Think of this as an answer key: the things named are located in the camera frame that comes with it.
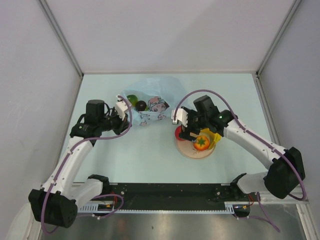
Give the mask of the fake orange persimmon fruit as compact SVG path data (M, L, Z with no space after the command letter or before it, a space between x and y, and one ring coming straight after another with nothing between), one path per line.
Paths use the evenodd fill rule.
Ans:
M205 135L197 136L195 142L193 143L193 147L200 152L207 150L209 146L210 140Z

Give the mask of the fake red strawberry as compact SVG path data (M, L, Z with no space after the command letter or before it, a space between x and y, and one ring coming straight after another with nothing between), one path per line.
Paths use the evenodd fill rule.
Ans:
M181 142L182 142L182 141L185 141L185 140L180 137L181 131L182 131L182 126L179 125L179 126L175 129L175 131L174 131L174 136L175 136L175 139L176 139L177 141L181 141Z

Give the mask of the fake dark purple plum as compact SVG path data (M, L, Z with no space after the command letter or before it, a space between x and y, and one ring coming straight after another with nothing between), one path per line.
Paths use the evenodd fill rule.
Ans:
M143 112L147 109L147 103L143 100L139 100L135 104L135 110L138 112Z

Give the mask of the round beige ceramic plate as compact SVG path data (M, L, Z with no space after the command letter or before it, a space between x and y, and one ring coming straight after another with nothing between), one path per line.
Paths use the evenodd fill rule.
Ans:
M196 137L198 136L205 136L203 133L199 133L199 135L197 135ZM193 159L193 160L203 160L205 158L207 158L208 156L210 156L213 151L215 150L216 148L216 145L215 145L215 148L211 149L211 150L204 150L204 151L198 151L194 148L193 146L193 143L192 141L188 141L188 140L184 140L184 141L178 141L175 139L175 144L176 144L176 147L178 149L178 151L185 157L187 158L190 158L190 159Z

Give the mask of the light blue plastic bag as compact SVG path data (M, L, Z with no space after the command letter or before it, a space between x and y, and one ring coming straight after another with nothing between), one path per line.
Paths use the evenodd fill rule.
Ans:
M146 102L145 111L136 111L135 106L131 109L132 124L141 127L170 118L172 110L186 94L181 81L170 76L142 79L127 86L120 93L125 98L127 95L136 95L138 101Z

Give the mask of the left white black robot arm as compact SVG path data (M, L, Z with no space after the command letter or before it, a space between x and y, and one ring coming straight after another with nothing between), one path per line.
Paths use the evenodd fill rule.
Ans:
M108 140L124 136L132 126L132 110L129 101L118 95L114 107L103 100L92 99L86 103L83 113L70 132L70 139L54 171L40 189L32 189L28 200L42 231L49 235L54 229L69 228L76 220L78 210L91 200L120 201L124 198L112 192L108 177L92 174L76 189L72 189L80 167L97 141L104 140L104 132L112 131Z

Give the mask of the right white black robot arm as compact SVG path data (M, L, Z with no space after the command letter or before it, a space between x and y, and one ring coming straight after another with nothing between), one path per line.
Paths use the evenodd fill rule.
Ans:
M209 129L219 134L252 154L266 169L265 172L243 173L233 180L230 188L231 196L242 201L253 192L268 191L278 199L292 195L292 191L300 186L303 201L307 194L303 181L306 177L301 152L289 149L268 141L245 126L235 115L231 107L219 111L208 95L201 96L193 102L195 109L180 104L171 112L174 124L181 124L179 137L191 142L196 141L196 134Z

